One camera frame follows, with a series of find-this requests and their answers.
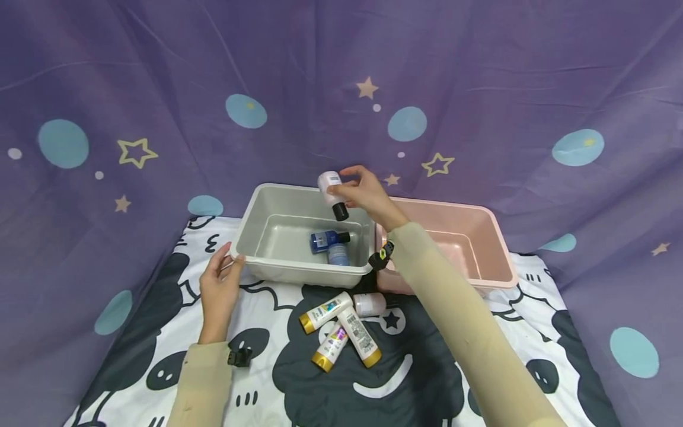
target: black and white blanket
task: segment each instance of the black and white blanket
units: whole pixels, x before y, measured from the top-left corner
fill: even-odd
[[[199,275],[239,221],[190,221],[65,426],[165,426],[183,357],[201,329]],[[486,297],[505,336],[568,425],[618,426],[546,265],[512,257],[519,285]],[[372,291],[373,281],[351,293]],[[310,359],[333,323],[305,335],[298,317],[340,290],[262,282],[247,269],[240,283],[229,345],[251,347],[254,358],[234,371],[225,426],[484,426],[461,369],[415,297],[400,296],[397,308],[364,319],[382,350],[377,365],[366,369],[349,345],[325,374]]]

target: black clip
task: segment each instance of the black clip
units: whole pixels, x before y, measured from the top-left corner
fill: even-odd
[[[231,351],[227,356],[227,364],[237,368],[246,368],[251,363],[252,354],[253,351],[250,348],[240,348],[237,351]]]
[[[385,245],[382,246],[382,249],[380,249],[379,252],[373,253],[367,260],[367,262],[375,271],[383,270],[389,263],[389,259],[391,258],[392,253],[393,242],[391,240],[387,240]]]

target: navy blue bottle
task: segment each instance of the navy blue bottle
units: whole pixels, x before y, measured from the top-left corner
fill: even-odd
[[[351,235],[347,232],[337,233],[335,231],[320,232],[311,234],[311,252],[325,252],[330,246],[336,243],[349,243]]]

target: plastic basin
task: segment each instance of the plastic basin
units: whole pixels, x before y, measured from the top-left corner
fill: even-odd
[[[352,288],[372,268],[375,223],[362,209],[350,209],[338,222],[320,190],[284,184],[256,187],[230,253],[244,255],[251,274],[262,280]],[[348,232],[350,266],[327,263],[327,253],[312,253],[312,233]]]
[[[493,212],[482,206],[391,199],[411,221],[427,230],[446,257],[480,293],[509,289],[517,284],[517,274]],[[387,233],[377,225],[376,250],[386,241]],[[377,274],[377,284],[385,292],[413,293],[391,262]]]

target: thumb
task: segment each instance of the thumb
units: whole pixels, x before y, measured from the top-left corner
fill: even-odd
[[[226,281],[234,280],[236,283],[240,283],[240,274],[242,273],[242,268],[245,266],[245,256],[240,254],[237,255],[234,262],[230,266],[230,272],[227,274]]]

